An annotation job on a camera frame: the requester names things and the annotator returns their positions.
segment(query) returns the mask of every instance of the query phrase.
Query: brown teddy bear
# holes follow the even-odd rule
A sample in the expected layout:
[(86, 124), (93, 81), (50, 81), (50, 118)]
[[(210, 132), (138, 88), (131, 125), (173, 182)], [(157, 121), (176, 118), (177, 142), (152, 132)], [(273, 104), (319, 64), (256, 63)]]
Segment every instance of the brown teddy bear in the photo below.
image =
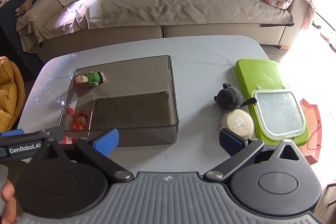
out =
[(33, 7), (33, 0), (25, 0), (25, 2), (15, 10), (16, 16), (23, 16), (32, 7)]

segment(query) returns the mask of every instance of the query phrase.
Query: green plastic box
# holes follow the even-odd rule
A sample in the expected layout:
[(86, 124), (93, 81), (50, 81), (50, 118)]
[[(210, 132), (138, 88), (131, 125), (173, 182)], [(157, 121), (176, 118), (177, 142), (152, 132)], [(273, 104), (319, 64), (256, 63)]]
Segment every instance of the green plastic box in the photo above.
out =
[[(271, 60), (260, 59), (241, 59), (235, 66), (236, 77), (240, 84), (240, 91), (246, 99), (251, 97), (257, 87), (263, 90), (290, 88), (281, 77), (279, 64)], [(254, 105), (248, 105), (250, 115), (255, 123), (255, 136), (261, 139), (267, 145), (277, 145), (280, 141), (274, 141), (268, 138), (262, 131)], [(309, 129), (306, 124), (305, 131), (297, 137), (290, 138), (297, 146), (305, 145), (309, 139)]]

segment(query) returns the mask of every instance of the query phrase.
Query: white patch on pouch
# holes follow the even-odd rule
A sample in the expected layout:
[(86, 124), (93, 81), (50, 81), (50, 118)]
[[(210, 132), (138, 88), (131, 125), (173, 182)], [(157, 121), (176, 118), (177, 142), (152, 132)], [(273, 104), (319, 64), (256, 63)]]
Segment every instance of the white patch on pouch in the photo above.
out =
[(237, 120), (234, 121), (236, 124), (236, 127), (244, 127), (245, 126), (245, 121), (241, 117), (237, 117)]

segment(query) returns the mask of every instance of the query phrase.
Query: clear plastic lid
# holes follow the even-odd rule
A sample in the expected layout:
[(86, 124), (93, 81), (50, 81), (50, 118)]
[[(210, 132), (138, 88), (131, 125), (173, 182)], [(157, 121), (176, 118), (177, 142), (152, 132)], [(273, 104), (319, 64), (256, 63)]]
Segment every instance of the clear plastic lid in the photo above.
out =
[(255, 90), (255, 110), (264, 134), (272, 140), (300, 136), (306, 120), (300, 103), (291, 90)]

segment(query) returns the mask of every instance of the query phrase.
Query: finger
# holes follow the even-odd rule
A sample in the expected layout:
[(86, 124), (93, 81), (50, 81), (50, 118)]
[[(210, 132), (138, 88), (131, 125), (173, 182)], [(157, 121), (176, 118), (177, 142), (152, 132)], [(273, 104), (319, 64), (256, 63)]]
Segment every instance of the finger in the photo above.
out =
[(14, 197), (6, 203), (5, 213), (2, 217), (1, 224), (13, 224), (16, 219), (16, 200)]
[(2, 189), (1, 195), (5, 201), (10, 201), (14, 195), (14, 187), (13, 184), (9, 180)]

